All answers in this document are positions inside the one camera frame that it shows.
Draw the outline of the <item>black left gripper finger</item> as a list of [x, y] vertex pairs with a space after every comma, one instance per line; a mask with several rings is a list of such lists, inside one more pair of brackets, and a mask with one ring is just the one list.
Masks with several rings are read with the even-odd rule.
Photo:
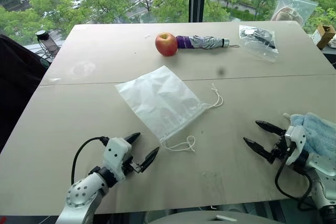
[[141, 170], [140, 172], [144, 172], [154, 161], [158, 151], [159, 151], [159, 147], [153, 149], [145, 158], [145, 160], [142, 162], [142, 164], [140, 165]]
[[140, 135], [141, 135], [140, 132], [132, 133], [131, 135], [126, 136], [124, 140], [130, 145], [132, 145]]

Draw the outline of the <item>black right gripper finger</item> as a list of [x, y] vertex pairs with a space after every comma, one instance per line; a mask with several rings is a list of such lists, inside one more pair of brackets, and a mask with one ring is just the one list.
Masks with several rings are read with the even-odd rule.
[[255, 141], [252, 141], [246, 137], [243, 138], [245, 143], [258, 155], [265, 158], [267, 161], [270, 161], [271, 153], [266, 151], [260, 144], [256, 143]]
[[281, 129], [269, 122], [266, 122], [266, 121], [262, 121], [262, 120], [256, 120], [255, 121], [256, 124], [261, 127], [263, 130], [267, 131], [267, 132], [270, 132], [270, 133], [274, 133], [274, 134], [277, 134], [277, 135], [284, 135], [285, 133], [285, 130], [284, 129]]

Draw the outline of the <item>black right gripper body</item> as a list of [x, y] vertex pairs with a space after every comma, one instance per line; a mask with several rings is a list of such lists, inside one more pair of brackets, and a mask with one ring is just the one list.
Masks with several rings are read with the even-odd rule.
[[286, 138], [285, 138], [285, 133], [286, 130], [282, 129], [275, 129], [271, 131], [272, 133], [275, 133], [276, 135], [279, 136], [278, 142], [273, 146], [271, 152], [270, 152], [270, 157], [267, 159], [267, 161], [272, 164], [275, 159], [283, 159], [286, 150], [288, 148]]

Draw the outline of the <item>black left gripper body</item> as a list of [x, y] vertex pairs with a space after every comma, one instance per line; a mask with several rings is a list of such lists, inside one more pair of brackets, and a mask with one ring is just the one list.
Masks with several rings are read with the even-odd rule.
[[139, 163], [133, 161], [133, 156], [129, 156], [122, 163], [122, 171], [124, 174], [129, 174], [131, 172], [142, 173], [143, 167]]

